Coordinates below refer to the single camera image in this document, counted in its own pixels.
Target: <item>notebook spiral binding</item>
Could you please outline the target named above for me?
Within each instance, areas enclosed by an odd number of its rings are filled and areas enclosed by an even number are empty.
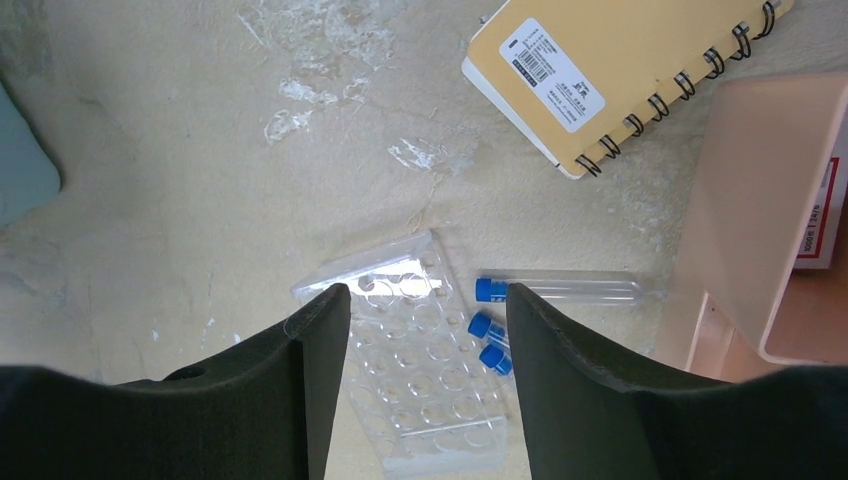
[[[597,177],[599,173],[603,173],[598,167],[598,164],[589,159],[586,155],[580,155],[575,160],[578,165],[585,168],[587,172],[591,173],[593,177]]]
[[[763,16],[765,17],[765,23],[763,25],[763,31],[760,32],[757,36],[753,37],[753,40],[760,40],[771,35],[772,30],[774,30],[774,25],[777,22],[777,8],[782,4],[782,0],[769,0],[763,3]],[[736,51],[729,58],[736,61],[741,61],[746,58],[751,58],[752,49],[751,49],[751,40],[748,35],[751,31],[751,28],[748,26],[746,22],[742,22],[739,25],[733,27],[731,33],[736,38],[736,41],[739,43],[739,50]],[[704,52],[704,61],[712,64],[713,71],[710,72],[705,78],[709,78],[710,80],[714,80],[724,74],[727,64],[726,60],[722,55],[716,50],[714,47],[711,47],[709,50]],[[674,77],[675,83],[680,87],[683,91],[681,93],[680,98],[688,101],[695,95],[695,84],[692,82],[689,74],[684,70],[677,74]],[[669,116],[671,111],[668,107],[668,103],[659,95],[659,93],[655,93],[648,98],[648,103],[657,111],[657,114],[654,115],[651,120],[655,122],[661,122],[663,118]],[[636,116],[636,114],[631,113],[628,115],[622,123],[634,129],[632,136],[639,137],[642,133],[645,132],[645,124],[642,120]],[[609,158],[616,158],[621,155],[621,148],[618,144],[610,137],[609,135],[604,135],[599,143],[603,145],[604,148],[607,149],[609,153],[606,154]],[[598,165],[593,162],[586,155],[580,155],[577,157],[575,162],[581,167],[585,168],[588,173],[590,173],[593,177],[597,177],[598,174],[603,173],[598,167]]]
[[[724,57],[722,57],[721,54],[718,53],[718,50],[712,47],[710,47],[710,49],[704,53],[704,60],[707,63],[713,64],[712,73],[707,75],[707,78],[709,78],[710,80],[715,80],[716,78],[721,76],[721,74],[724,73],[727,67],[727,65],[724,63]]]

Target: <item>barcode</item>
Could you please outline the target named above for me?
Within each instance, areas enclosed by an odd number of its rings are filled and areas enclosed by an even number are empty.
[[[536,83],[542,83],[548,78],[548,70],[544,65],[539,63],[539,60],[530,53],[530,50],[524,50],[521,54],[518,55],[518,60],[524,65],[524,68],[527,69],[527,72],[530,73],[530,76],[536,80]]]

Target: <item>barcode sticker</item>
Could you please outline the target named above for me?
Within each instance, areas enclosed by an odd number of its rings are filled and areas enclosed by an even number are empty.
[[[501,45],[501,56],[539,100],[574,133],[603,110],[606,100],[535,18]],[[513,105],[516,111],[520,108]]]

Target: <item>clear plastic tube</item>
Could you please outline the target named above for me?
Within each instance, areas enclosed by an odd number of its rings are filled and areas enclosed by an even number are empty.
[[[551,302],[635,306],[644,296],[639,282],[627,272],[499,270],[483,272],[477,279],[477,301],[505,301],[511,283],[521,283]]]

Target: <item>notebook cover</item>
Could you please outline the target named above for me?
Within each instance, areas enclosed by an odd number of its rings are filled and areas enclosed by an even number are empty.
[[[630,136],[632,129],[623,124],[628,115],[647,124],[656,114],[647,103],[651,95],[659,93],[669,104],[680,96],[678,73],[686,70],[693,82],[709,74],[713,66],[703,58],[708,49],[724,58],[738,50],[731,32],[740,22],[750,26],[749,38],[760,33],[763,3],[511,0],[471,41],[468,59],[570,176],[579,177],[585,173],[574,162],[579,155],[600,160],[607,153],[598,144],[604,135],[617,143]],[[782,0],[776,15],[793,4]],[[555,71],[549,78],[556,82],[544,79],[542,85],[533,78],[534,65],[514,60],[528,43],[545,41],[545,58]]]

